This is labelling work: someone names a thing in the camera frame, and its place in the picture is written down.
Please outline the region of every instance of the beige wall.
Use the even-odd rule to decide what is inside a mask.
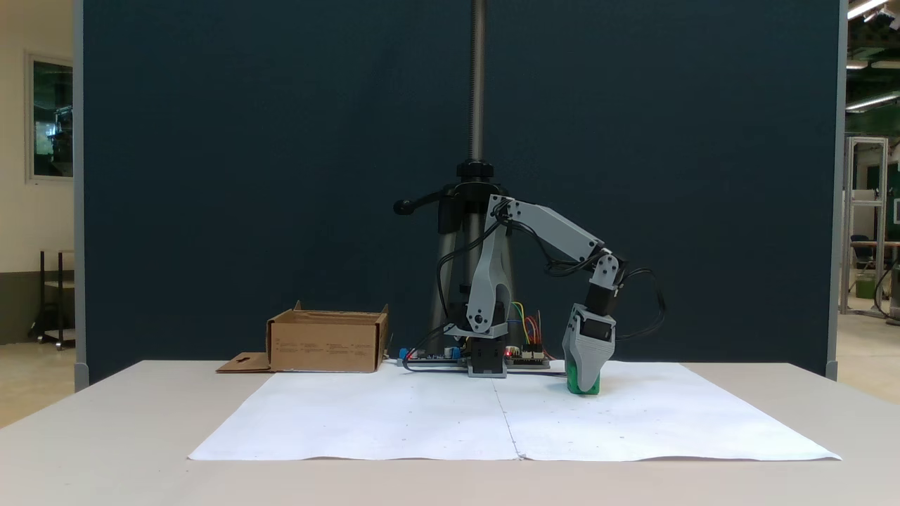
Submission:
[[[0,0],[0,273],[74,247],[71,182],[26,182],[25,52],[72,59],[71,0]]]

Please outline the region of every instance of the cardboard flap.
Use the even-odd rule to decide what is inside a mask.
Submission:
[[[241,353],[232,358],[228,364],[216,369],[217,373],[261,373],[269,370],[269,357],[266,352]]]

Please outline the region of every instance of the cardboard box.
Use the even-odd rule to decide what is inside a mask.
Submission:
[[[388,339],[382,312],[303,311],[300,303],[265,325],[265,353],[241,353],[220,373],[328,371],[373,373]]]

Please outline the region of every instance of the metal frame shelf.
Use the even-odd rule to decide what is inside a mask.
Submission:
[[[881,147],[881,160],[878,164],[881,191],[876,192],[876,200],[853,199],[853,168],[856,166],[854,148],[860,144],[875,144]],[[869,310],[853,310],[847,305],[848,292],[850,291],[850,271],[853,265],[853,249],[850,235],[853,231],[853,209],[855,207],[875,207],[877,212],[877,230],[875,247],[875,278],[881,279],[885,269],[885,230],[887,229],[887,153],[890,150],[885,137],[848,137],[844,154],[844,195],[843,195],[843,229],[841,230],[841,301],[839,311],[841,314],[864,314],[884,318],[874,306]],[[880,301],[881,287],[875,291],[875,303]]]

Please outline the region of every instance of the white paper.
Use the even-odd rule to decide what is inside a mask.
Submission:
[[[607,362],[597,396],[536,375],[495,387],[522,458],[838,458],[680,364]]]
[[[579,396],[564,377],[413,374],[390,363],[370,375],[280,373],[190,458],[838,458],[681,365],[607,362],[601,378],[599,396]]]
[[[516,459],[490,380],[412,374],[273,375],[191,455],[194,460]]]

